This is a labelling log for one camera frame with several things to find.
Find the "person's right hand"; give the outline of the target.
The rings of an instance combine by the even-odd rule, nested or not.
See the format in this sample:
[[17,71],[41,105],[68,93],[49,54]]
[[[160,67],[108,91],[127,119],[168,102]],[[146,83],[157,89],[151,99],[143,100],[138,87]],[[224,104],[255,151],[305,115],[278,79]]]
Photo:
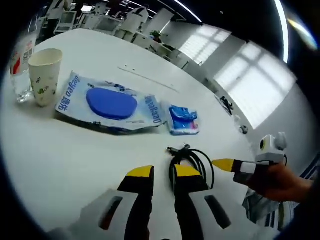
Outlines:
[[296,176],[279,163],[269,166],[263,173],[255,173],[246,185],[272,201],[301,203],[308,196],[313,183],[313,180]]

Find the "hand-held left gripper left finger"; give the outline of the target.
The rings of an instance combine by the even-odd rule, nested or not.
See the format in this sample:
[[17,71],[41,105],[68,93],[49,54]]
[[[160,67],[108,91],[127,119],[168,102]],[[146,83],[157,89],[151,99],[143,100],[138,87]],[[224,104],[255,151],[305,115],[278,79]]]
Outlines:
[[148,240],[154,193],[153,165],[128,172],[116,190],[109,189],[81,211],[84,240]]

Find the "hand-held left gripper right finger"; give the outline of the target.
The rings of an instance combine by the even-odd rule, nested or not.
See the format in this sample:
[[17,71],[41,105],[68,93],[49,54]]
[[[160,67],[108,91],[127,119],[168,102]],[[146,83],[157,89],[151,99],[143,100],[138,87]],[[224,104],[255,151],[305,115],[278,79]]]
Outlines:
[[175,212],[183,240],[235,240],[246,218],[245,209],[224,192],[209,189],[198,170],[173,165]]

